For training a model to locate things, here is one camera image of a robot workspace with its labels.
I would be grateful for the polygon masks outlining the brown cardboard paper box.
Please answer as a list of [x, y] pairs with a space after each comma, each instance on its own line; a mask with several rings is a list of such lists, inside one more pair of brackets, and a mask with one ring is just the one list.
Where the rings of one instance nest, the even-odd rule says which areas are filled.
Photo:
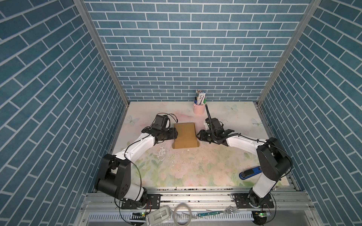
[[173, 149], [200, 147], [199, 140], [196, 137], [195, 123], [177, 123], [174, 127], [176, 128], [178, 135], [172, 145]]

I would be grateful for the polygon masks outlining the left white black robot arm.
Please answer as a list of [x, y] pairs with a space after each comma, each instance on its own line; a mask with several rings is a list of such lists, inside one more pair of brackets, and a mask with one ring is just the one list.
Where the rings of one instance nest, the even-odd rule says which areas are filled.
[[120, 152], [103, 156], [94, 189], [118, 200], [127, 199], [145, 205], [147, 189], [131, 182], [131, 169], [147, 150], [156, 144], [177, 138], [178, 132], [171, 126], [171, 120], [178, 122], [174, 114], [157, 114], [152, 124], [143, 128], [133, 143]]

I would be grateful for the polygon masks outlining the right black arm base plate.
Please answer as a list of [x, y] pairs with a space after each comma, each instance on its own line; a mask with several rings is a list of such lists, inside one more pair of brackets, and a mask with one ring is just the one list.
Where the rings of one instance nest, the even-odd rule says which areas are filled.
[[274, 202], [270, 194], [264, 198], [260, 198], [255, 194], [249, 193], [234, 193], [231, 194], [231, 198], [235, 202], [237, 208], [239, 209], [248, 209], [248, 208], [274, 208]]

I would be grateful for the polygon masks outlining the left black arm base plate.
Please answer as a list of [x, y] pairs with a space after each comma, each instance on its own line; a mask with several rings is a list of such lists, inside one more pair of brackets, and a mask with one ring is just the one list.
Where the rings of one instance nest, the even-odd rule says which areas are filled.
[[160, 208], [161, 203], [161, 194], [148, 194], [145, 199], [146, 202], [144, 204], [139, 204], [136, 201], [131, 201], [130, 199], [121, 201], [121, 208], [124, 210], [157, 210]]

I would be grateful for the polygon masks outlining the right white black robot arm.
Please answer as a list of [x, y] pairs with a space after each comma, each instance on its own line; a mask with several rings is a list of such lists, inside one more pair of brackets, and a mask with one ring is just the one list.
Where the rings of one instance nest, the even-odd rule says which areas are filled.
[[251, 138], [235, 133], [234, 130], [225, 130], [217, 118], [211, 117], [207, 106], [206, 112], [205, 129], [197, 134], [200, 141], [238, 148], [258, 157], [261, 175], [250, 189], [247, 200], [250, 206], [261, 207], [270, 199], [270, 192], [278, 181], [292, 170], [291, 157], [279, 147], [280, 143], [276, 138]]

